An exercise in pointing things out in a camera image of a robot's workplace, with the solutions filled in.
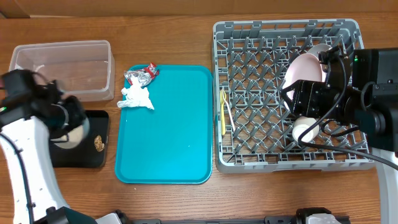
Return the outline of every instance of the white cup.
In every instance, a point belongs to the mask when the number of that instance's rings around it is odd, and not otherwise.
[[[307,118],[307,117],[299,117],[293,124],[293,138],[296,141],[299,141],[300,135],[307,130],[311,125],[317,122],[314,118]],[[307,133],[303,138],[303,142],[310,142],[314,139],[319,133],[319,125],[313,128],[309,133]]]

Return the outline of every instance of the snack wrapper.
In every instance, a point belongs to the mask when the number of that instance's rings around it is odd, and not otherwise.
[[[148,67],[138,70],[128,70],[124,72],[124,77],[132,85],[132,77],[138,78],[138,82],[142,87],[147,86],[151,81],[159,75],[159,69],[154,63],[150,63]]]

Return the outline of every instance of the wooden table surface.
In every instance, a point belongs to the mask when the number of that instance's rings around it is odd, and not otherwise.
[[[112,101],[84,103],[111,118],[106,165],[102,169],[55,169],[71,208],[99,218],[121,209],[130,218],[161,220],[263,218],[292,215],[303,207],[326,207],[352,223],[380,223],[375,169],[349,172],[285,171],[272,174],[213,174],[202,185],[128,185],[114,174],[123,71],[130,66],[204,65],[211,68],[213,24],[225,20],[353,18],[366,48],[397,47],[398,14],[263,14],[238,16],[97,17],[0,20],[0,72],[17,45],[74,40],[108,40],[116,62]],[[12,223],[12,189],[0,153],[0,223]]]

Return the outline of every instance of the blue tray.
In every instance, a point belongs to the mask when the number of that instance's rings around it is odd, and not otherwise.
[[[148,86],[155,110],[121,110],[116,176],[128,184],[204,183],[212,170],[211,72],[193,65],[159,65],[159,71]]]

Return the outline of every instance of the white tissue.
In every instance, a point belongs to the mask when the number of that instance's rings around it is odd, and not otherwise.
[[[117,103],[119,108],[123,107],[137,107],[145,106],[146,108],[154,110],[154,105],[149,99],[148,89],[141,88],[141,84],[137,77],[131,77],[132,85],[130,88],[123,88],[121,90],[122,94],[126,96],[126,100],[119,101]]]

